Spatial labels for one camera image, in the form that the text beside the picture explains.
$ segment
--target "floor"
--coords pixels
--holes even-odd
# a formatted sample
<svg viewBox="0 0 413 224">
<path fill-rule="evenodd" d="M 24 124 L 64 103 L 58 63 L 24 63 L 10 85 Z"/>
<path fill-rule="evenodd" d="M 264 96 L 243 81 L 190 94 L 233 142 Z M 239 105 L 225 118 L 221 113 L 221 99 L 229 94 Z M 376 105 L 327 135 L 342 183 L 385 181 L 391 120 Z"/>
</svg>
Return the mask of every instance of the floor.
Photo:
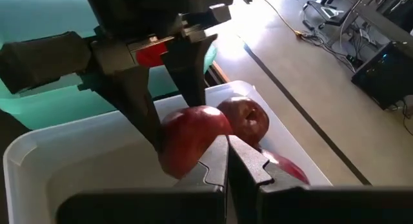
<svg viewBox="0 0 413 224">
<path fill-rule="evenodd" d="M 301 21 L 307 0 L 267 1 L 293 28 L 305 30 Z M 243 49 L 245 43 L 371 184 L 413 185 L 413 136 L 400 113 L 381 110 L 350 82 L 350 70 L 326 51 L 298 40 L 264 0 L 250 5 L 235 0 L 230 9 L 232 20 L 208 31 L 219 34 L 217 63 L 230 80 L 256 86 L 334 185 L 361 182 Z M 309 9 L 306 18 L 319 24 Z M 324 29 L 327 34 L 333 30 Z"/>
</svg>

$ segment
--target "plastic bin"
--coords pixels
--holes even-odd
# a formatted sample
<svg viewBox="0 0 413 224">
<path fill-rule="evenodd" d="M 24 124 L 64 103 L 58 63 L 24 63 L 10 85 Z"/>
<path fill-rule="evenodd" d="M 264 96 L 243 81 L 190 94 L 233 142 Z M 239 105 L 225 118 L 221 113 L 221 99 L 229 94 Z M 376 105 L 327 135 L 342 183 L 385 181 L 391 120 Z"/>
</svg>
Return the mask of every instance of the plastic bin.
<svg viewBox="0 0 413 224">
<path fill-rule="evenodd" d="M 248 96 L 267 112 L 270 128 L 262 147 L 293 161 L 312 185 L 330 184 L 251 85 L 234 81 L 206 90 L 211 106 L 232 96 Z M 164 118 L 186 103 L 175 96 L 155 106 Z M 7 148 L 3 163 L 11 224 L 53 223 L 57 207 L 82 190 L 176 182 L 161 170 L 151 144 L 118 111 L 29 132 Z"/>
<path fill-rule="evenodd" d="M 83 37 L 98 25 L 87 0 L 0 0 L 0 48 L 7 41 L 24 41 L 74 30 Z M 211 46 L 205 55 L 205 71 L 216 57 Z M 23 94 L 11 94 L 0 80 L 0 109 L 29 129 L 50 127 L 115 110 L 95 92 L 78 91 L 76 75 Z M 150 69 L 153 97 L 177 91 L 164 66 Z"/>
</svg>

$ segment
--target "lab floor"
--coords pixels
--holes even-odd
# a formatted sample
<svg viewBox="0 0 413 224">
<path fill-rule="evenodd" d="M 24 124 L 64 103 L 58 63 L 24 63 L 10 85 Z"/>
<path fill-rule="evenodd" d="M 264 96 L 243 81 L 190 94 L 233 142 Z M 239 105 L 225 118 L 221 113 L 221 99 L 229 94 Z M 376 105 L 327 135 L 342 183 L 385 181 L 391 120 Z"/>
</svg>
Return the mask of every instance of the lab floor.
<svg viewBox="0 0 413 224">
<path fill-rule="evenodd" d="M 307 0 L 267 1 L 293 28 L 306 30 L 301 22 Z M 350 70 L 328 52 L 297 39 L 264 0 L 250 5 L 235 0 L 230 9 L 232 20 L 208 31 L 219 34 L 214 43 L 218 65 L 230 80 L 256 87 L 334 185 L 361 182 L 244 50 L 245 43 L 371 184 L 413 185 L 413 136 L 399 112 L 380 109 L 350 82 Z M 305 13 L 314 26 L 319 24 L 315 11 Z M 333 30 L 328 26 L 323 31 Z M 413 129 L 410 121 L 407 126 Z"/>
</svg>

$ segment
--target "apple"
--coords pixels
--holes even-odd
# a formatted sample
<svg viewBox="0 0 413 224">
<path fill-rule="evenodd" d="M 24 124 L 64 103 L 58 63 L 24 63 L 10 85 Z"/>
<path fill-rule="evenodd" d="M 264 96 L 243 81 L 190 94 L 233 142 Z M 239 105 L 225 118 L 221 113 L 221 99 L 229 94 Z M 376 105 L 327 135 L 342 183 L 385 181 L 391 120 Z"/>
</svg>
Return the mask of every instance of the apple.
<svg viewBox="0 0 413 224">
<path fill-rule="evenodd" d="M 294 176 L 295 178 L 301 180 L 302 182 L 306 183 L 307 185 L 310 184 L 308 181 L 307 176 L 305 173 L 293 162 L 291 162 L 289 159 L 284 158 L 283 156 L 280 156 L 275 153 L 271 153 L 267 150 L 261 149 L 262 155 L 264 155 L 267 159 L 270 160 L 271 163 L 275 163 L 277 166 L 279 166 L 282 170 L 284 170 L 286 173 L 290 174 L 291 176 Z"/>
<path fill-rule="evenodd" d="M 258 149 L 258 143 L 267 133 L 270 120 L 264 109 L 248 97 L 231 97 L 217 107 L 227 117 L 234 135 Z"/>
<path fill-rule="evenodd" d="M 217 108 L 199 106 L 176 110 L 162 120 L 164 141 L 158 154 L 162 169 L 181 179 L 218 135 L 231 135 L 225 115 Z"/>
</svg>

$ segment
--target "white plastic bin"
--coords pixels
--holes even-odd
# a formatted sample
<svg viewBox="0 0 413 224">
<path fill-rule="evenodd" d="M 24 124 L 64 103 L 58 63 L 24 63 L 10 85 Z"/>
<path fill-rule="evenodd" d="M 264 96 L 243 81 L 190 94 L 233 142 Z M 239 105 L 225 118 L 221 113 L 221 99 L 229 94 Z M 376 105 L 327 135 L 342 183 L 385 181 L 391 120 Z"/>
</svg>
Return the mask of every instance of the white plastic bin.
<svg viewBox="0 0 413 224">
<path fill-rule="evenodd" d="M 214 107 L 232 96 L 248 96 L 267 112 L 270 128 L 262 147 L 293 161 L 312 185 L 330 184 L 251 85 L 234 81 L 206 90 L 206 102 Z M 175 96 L 155 106 L 162 119 L 186 103 Z M 162 172 L 155 150 L 120 112 L 29 132 L 7 148 L 3 163 L 11 224 L 54 223 L 57 207 L 82 190 L 176 182 Z"/>
</svg>

